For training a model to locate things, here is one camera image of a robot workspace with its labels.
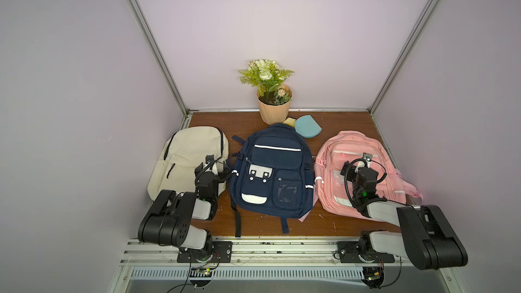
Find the cream white backpack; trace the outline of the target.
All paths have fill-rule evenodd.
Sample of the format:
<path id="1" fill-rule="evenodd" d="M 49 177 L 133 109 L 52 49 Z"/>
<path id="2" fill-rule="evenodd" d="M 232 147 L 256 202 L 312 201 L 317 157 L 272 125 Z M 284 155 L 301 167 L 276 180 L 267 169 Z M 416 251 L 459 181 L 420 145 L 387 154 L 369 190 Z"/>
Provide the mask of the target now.
<path id="1" fill-rule="evenodd" d="M 155 200 L 162 190 L 195 191 L 195 169 L 216 161 L 209 172 L 222 176 L 229 157 L 229 142 L 222 130 L 210 126 L 186 128 L 167 140 L 156 162 L 147 192 Z"/>

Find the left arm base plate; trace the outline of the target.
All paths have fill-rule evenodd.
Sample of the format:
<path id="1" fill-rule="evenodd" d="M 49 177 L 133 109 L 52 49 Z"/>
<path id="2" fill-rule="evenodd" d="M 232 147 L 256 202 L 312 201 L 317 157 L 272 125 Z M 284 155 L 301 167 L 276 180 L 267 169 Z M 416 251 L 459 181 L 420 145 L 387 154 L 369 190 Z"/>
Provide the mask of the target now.
<path id="1" fill-rule="evenodd" d="M 214 241 L 202 250 L 180 248 L 177 263 L 230 263 L 233 252 L 231 241 Z"/>

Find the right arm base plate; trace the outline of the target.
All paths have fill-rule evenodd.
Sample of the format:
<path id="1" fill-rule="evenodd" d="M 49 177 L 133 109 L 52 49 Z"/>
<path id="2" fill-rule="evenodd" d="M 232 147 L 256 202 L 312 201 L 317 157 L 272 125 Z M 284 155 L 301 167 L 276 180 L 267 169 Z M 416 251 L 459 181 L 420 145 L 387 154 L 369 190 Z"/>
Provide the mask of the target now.
<path id="1" fill-rule="evenodd" d="M 366 263 L 366 264 L 387 264 L 395 263 L 395 258 L 391 254 L 380 252 L 360 252 L 357 241 L 338 241 L 336 243 L 334 257 L 341 263 Z"/>

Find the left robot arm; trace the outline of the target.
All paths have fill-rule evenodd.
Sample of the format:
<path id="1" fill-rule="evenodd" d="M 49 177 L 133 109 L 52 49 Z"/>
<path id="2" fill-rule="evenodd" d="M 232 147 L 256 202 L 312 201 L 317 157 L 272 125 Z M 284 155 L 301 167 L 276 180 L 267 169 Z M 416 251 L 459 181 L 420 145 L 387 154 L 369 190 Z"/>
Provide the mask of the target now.
<path id="1" fill-rule="evenodd" d="M 140 223 L 138 241 L 178 248 L 178 262 L 219 263 L 220 250 L 228 250 L 231 245 L 215 244 L 208 230 L 192 225 L 191 221 L 214 219 L 218 210 L 219 185 L 226 183 L 231 170 L 224 161 L 208 155 L 194 173 L 194 191 L 160 191 Z"/>

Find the navy blue backpack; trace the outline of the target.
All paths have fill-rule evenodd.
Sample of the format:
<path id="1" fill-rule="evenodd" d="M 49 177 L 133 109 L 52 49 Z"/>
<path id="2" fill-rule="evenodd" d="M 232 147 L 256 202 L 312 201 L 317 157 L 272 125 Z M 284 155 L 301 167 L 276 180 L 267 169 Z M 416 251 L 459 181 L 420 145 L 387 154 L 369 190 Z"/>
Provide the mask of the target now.
<path id="1" fill-rule="evenodd" d="M 304 220 L 313 208 L 314 171 L 312 152 L 292 127 L 276 123 L 250 135 L 233 136 L 242 146 L 229 178 L 231 208 L 235 213 L 236 237 L 242 234 L 238 208 L 276 216 L 282 233 L 288 219 Z"/>

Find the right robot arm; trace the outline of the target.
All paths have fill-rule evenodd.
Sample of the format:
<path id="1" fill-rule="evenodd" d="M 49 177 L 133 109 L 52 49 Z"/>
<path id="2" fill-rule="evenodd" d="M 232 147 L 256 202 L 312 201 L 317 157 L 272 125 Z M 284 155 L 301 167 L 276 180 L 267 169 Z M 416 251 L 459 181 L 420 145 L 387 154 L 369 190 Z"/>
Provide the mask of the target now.
<path id="1" fill-rule="evenodd" d="M 362 216 L 400 228 L 400 233 L 367 231 L 356 245 L 364 263 L 379 261 L 382 255 L 406 258 L 419 270 L 464 267 L 469 256 L 443 211 L 436 205 L 412 206 L 377 194 L 385 180 L 370 167 L 368 154 L 346 161 L 341 169 L 347 198 Z"/>

